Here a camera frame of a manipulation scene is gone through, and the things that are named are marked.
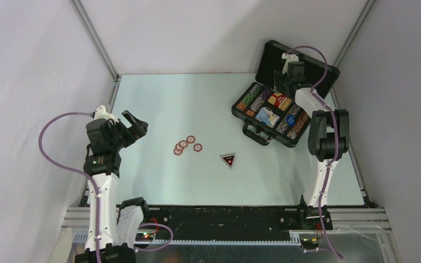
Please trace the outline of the red Texas Hold'em card deck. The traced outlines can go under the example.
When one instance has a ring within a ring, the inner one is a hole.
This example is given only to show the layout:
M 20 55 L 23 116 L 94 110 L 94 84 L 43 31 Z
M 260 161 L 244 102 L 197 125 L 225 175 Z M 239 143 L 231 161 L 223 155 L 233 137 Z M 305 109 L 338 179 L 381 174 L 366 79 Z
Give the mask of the red Texas Hold'em card deck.
M 292 99 L 282 93 L 273 93 L 268 102 L 279 110 L 286 111 L 292 104 Z

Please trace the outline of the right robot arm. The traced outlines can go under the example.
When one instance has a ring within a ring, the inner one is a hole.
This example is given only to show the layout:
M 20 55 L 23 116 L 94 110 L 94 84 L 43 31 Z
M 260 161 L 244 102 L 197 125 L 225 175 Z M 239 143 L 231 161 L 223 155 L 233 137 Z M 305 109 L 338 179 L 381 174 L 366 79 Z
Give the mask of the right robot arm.
M 309 230 L 325 223 L 332 175 L 349 149 L 349 113 L 335 110 L 325 102 L 306 81 L 305 64 L 301 61 L 285 62 L 277 80 L 279 90 L 310 118 L 308 150 L 313 156 L 311 170 L 315 181 L 306 187 L 296 211 L 298 226 Z

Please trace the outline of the black triangular all-in button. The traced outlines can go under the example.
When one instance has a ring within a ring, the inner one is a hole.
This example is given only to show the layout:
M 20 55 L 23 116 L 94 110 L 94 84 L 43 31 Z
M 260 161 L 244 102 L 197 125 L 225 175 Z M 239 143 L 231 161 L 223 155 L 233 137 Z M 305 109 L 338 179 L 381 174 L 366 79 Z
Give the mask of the black triangular all-in button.
M 220 156 L 220 159 L 231 169 L 236 158 L 236 153 L 227 153 Z

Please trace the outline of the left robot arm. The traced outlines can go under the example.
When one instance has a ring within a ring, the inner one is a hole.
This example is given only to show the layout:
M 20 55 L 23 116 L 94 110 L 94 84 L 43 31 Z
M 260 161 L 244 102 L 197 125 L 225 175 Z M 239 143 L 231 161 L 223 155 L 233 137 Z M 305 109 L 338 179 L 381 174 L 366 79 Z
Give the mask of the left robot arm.
M 138 229 L 147 227 L 151 221 L 151 213 L 142 197 L 117 205 L 120 150 L 145 136 L 148 128 L 147 122 L 135 118 L 127 110 L 122 116 L 130 127 L 101 105 L 86 125 L 92 153 L 86 158 L 83 171 L 88 175 L 93 204 L 90 205 L 84 252 L 75 256 L 75 262 L 135 262 L 134 243 Z

